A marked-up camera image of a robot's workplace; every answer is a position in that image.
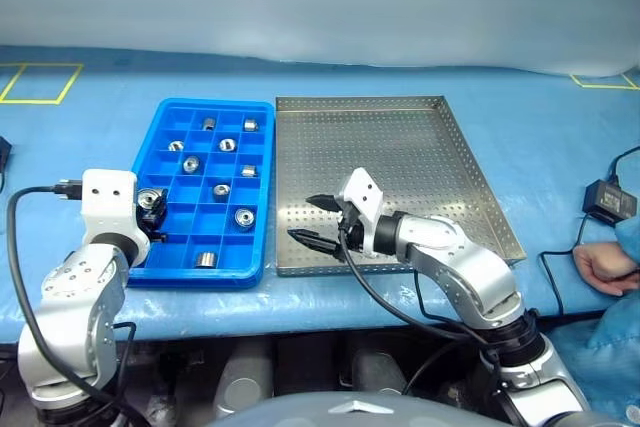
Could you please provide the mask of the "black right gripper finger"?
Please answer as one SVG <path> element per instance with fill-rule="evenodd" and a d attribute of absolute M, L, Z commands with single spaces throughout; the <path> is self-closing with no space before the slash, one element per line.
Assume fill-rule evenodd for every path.
<path fill-rule="evenodd" d="M 309 196 L 305 199 L 305 201 L 320 209 L 327 212 L 341 212 L 342 207 L 336 201 L 335 197 L 330 194 L 315 194 Z"/>
<path fill-rule="evenodd" d="M 329 238 L 322 237 L 318 232 L 303 228 L 289 228 L 288 235 L 304 247 L 333 257 L 338 261 L 344 261 L 345 256 L 341 245 Z"/>

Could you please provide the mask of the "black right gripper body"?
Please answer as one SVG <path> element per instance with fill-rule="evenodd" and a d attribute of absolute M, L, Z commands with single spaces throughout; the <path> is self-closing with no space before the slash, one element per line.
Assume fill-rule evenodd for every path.
<path fill-rule="evenodd" d="M 341 246 L 341 257 L 347 258 L 352 252 L 373 258 L 373 252 L 366 252 L 364 249 L 365 228 L 361 220 L 360 210 L 350 201 L 338 200 L 341 220 L 338 222 L 338 235 L 344 237 L 344 241 L 339 241 Z"/>

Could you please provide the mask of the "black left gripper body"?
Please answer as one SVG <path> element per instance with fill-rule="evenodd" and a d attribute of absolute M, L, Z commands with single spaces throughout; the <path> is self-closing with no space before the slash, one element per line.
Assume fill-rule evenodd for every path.
<path fill-rule="evenodd" d="M 165 218 L 166 210 L 137 210 L 138 227 L 143 231 L 151 243 L 164 243 L 167 240 L 167 234 L 161 231 Z"/>

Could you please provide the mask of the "person's bare hand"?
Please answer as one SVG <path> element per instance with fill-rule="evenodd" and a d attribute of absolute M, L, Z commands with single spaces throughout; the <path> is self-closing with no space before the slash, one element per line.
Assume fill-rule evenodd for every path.
<path fill-rule="evenodd" d="M 582 279 L 601 293 L 621 297 L 639 289 L 639 265 L 617 242 L 578 245 L 573 259 Z"/>

